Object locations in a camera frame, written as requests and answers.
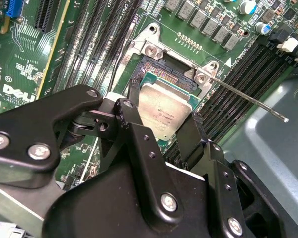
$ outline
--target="metal plate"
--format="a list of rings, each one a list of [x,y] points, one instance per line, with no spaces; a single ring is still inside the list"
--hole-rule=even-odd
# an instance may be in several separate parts
[[[258,108],[222,149],[229,162],[245,161],[298,225],[298,78],[284,81],[264,103],[289,122]]]
[[[192,111],[189,99],[160,80],[143,84],[138,111],[144,126],[151,128],[158,139],[169,140]]]

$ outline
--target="black bracket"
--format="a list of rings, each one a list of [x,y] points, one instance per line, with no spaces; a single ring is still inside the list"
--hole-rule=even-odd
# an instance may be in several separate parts
[[[0,114],[0,135],[8,138],[7,146],[0,149],[0,183],[23,188],[47,185],[59,164],[59,146],[72,118],[101,103],[99,93],[79,85]],[[48,148],[48,158],[29,156],[35,144]]]

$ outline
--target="surface mount component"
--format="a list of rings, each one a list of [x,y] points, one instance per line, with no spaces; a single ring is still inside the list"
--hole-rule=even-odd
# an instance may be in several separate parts
[[[181,2],[180,0],[168,0],[165,3],[164,7],[169,11],[174,11],[178,7],[180,2]]]
[[[202,32],[210,36],[214,32],[217,25],[218,23],[210,18],[208,23],[203,27]]]
[[[206,18],[206,14],[203,13],[201,10],[198,10],[195,16],[193,17],[190,25],[196,28],[200,28],[205,18]]]
[[[177,16],[180,17],[182,20],[187,20],[190,17],[194,8],[195,6],[193,3],[185,1],[183,6],[180,8]]]
[[[147,73],[139,93],[139,114],[144,126],[160,140],[169,140],[180,128],[198,98]]]

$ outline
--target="green circuit board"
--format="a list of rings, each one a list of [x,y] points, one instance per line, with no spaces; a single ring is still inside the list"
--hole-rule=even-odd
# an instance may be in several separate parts
[[[263,21],[263,18],[269,18],[267,24],[271,28],[277,28],[284,23],[298,34],[297,0],[256,0],[257,8],[252,15],[239,13],[241,0],[207,0],[204,8],[199,8],[204,1],[182,0],[175,10],[170,11],[164,7],[167,0],[143,0],[134,18],[134,27],[127,44],[149,24],[156,23],[160,27],[161,43],[199,66],[204,66],[212,60],[216,61],[219,64],[216,76],[225,80],[260,35],[254,27],[257,22]],[[119,32],[118,23],[109,28],[112,35],[105,39],[107,45],[95,62],[92,53],[97,41],[104,40],[98,39],[98,35],[105,29],[109,14],[116,11],[117,6],[120,7],[119,1],[60,0],[53,27],[46,32],[34,27],[41,0],[23,0],[22,12],[18,17],[7,17],[9,2],[0,0],[0,113],[82,83],[95,87],[102,94],[106,93],[112,65],[106,67],[106,75],[102,75],[103,80],[98,82],[99,72],[109,54],[111,40]],[[77,46],[92,32],[89,27],[98,2],[103,2],[103,14],[95,26],[94,35],[90,36],[86,51],[82,52]],[[130,2],[121,1],[121,4],[125,3],[128,7]],[[190,17],[184,20],[179,18],[179,12],[185,2],[193,5],[194,10]],[[191,26],[192,18],[198,9],[213,19],[218,26],[223,26],[231,35],[236,36],[238,43],[232,49],[228,49],[215,41],[213,36],[203,34]],[[122,5],[122,16],[125,10]],[[229,17],[229,21],[224,24],[222,21],[226,16]],[[78,55],[80,61],[75,61],[74,57]],[[124,93],[141,59],[142,55],[132,55],[123,74],[114,82],[114,92]],[[202,106],[211,96],[210,92],[201,99],[199,105]],[[161,146],[165,149],[170,144],[171,142],[162,143]],[[96,145],[96,139],[88,137],[84,142],[69,147],[61,153],[61,158],[56,172],[56,180],[59,182],[65,183],[68,176],[75,177],[78,167],[87,167],[86,173],[90,172],[91,166],[97,165],[98,169],[99,147]]]

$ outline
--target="pcie slot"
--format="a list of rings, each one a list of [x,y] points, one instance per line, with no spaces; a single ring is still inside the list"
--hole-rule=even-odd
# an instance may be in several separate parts
[[[66,54],[65,54],[64,59],[62,61],[61,70],[60,70],[60,73],[57,77],[56,84],[55,84],[54,89],[53,89],[53,93],[58,92],[60,89],[64,89],[65,83],[63,84],[62,88],[60,88],[61,84],[63,82],[67,82],[67,80],[68,80],[67,72],[69,70],[71,70],[71,67],[68,67],[68,65],[72,64],[74,56],[76,55],[76,52],[77,52],[77,49],[73,49],[73,48],[76,47],[76,44],[77,44],[77,48],[80,47],[80,45],[82,44],[80,39],[83,36],[85,36],[86,31],[82,32],[81,30],[84,29],[86,24],[88,24],[89,21],[90,21],[91,16],[90,16],[90,14],[88,14],[87,9],[89,8],[89,6],[91,4],[92,4],[91,0],[85,0],[82,7],[81,7],[81,11],[80,11],[79,16],[78,16],[78,22],[75,25],[74,30],[73,30],[73,34],[71,36],[71,40],[70,40],[71,44],[68,46],[68,49],[66,50]],[[96,6],[97,6],[97,1],[94,2],[93,8],[96,7]]]
[[[95,67],[97,65],[97,61],[99,60],[99,57],[101,55],[101,53],[104,51],[105,46],[108,42],[108,40],[110,39],[110,36],[112,36],[114,34],[114,27],[117,26],[119,24],[119,16],[121,15],[121,12],[123,10],[123,6],[124,6],[125,1],[118,1],[116,2],[114,9],[115,12],[113,13],[113,16],[111,17],[111,21],[106,25],[106,28],[104,30],[104,37],[103,37],[103,41],[101,42],[100,47],[94,47],[94,51],[92,54],[92,57],[89,61],[87,70],[85,71],[85,73],[82,76],[82,82],[83,84],[87,84],[91,78],[91,75],[93,73],[93,71],[95,70]]]
[[[129,7],[125,13],[126,17],[124,17],[122,24],[119,26],[119,29],[117,31],[117,37],[110,45],[110,49],[105,57],[105,60],[103,64],[101,65],[100,71],[96,77],[96,79],[99,79],[94,83],[96,86],[95,88],[97,90],[100,90],[100,86],[103,84],[105,77],[109,71],[110,66],[114,63],[114,60],[116,56],[118,55],[119,51],[122,50],[121,47],[124,43],[125,37],[128,33],[129,26],[133,22],[136,13],[138,12],[139,7],[141,6],[142,1],[141,0],[135,0],[131,1],[130,5],[132,7]]]
[[[36,13],[34,28],[42,33],[52,30],[60,0],[41,0]]]
[[[87,50],[92,42],[92,39],[93,39],[94,35],[96,34],[96,30],[99,30],[97,38],[98,39],[102,38],[104,24],[106,24],[108,22],[109,17],[113,10],[113,8],[110,8],[110,12],[108,13],[108,15],[106,17],[106,20],[104,21],[102,26],[100,26],[100,24],[101,24],[100,19],[105,12],[107,4],[108,4],[108,2],[103,0],[97,6],[96,11],[93,11],[93,12],[95,12],[95,14],[93,16],[92,23],[90,24],[90,26],[87,30],[88,34],[85,36],[85,39],[83,40],[83,46],[79,52],[79,55],[77,56],[74,70],[69,76],[69,81],[66,84],[66,88],[73,87],[75,85],[75,82],[77,82],[77,75],[78,75],[79,71],[81,70],[82,63],[84,61],[84,58],[86,57]]]

